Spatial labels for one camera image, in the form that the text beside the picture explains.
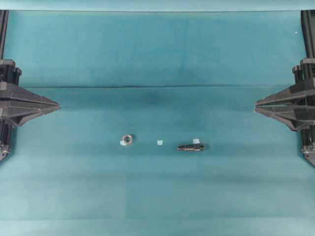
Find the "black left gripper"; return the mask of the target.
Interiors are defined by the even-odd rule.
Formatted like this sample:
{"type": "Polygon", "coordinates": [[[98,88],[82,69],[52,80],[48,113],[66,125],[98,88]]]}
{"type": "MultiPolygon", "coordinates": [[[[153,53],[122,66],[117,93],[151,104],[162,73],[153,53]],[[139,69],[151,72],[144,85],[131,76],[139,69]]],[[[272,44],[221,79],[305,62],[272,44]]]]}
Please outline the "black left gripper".
{"type": "Polygon", "coordinates": [[[0,97],[29,103],[38,103],[55,106],[53,108],[41,108],[35,110],[10,108],[0,110],[0,153],[9,154],[11,151],[12,126],[23,126],[26,122],[47,115],[59,110],[59,103],[47,97],[32,93],[22,87],[17,86],[19,77],[22,74],[20,68],[15,67],[15,62],[10,59],[0,61],[0,97]]]}

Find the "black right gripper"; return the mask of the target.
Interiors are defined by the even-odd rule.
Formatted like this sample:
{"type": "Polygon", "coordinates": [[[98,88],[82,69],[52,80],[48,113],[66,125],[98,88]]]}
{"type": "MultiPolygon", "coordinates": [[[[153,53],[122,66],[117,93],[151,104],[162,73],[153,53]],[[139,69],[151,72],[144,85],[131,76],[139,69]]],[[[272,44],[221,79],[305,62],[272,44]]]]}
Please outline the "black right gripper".
{"type": "Polygon", "coordinates": [[[315,153],[315,59],[302,59],[292,73],[296,84],[306,80],[307,85],[293,85],[258,100],[255,111],[284,123],[291,131],[301,131],[302,152],[311,155],[315,153]],[[301,100],[298,105],[273,106],[293,104],[296,100],[301,100]]]}

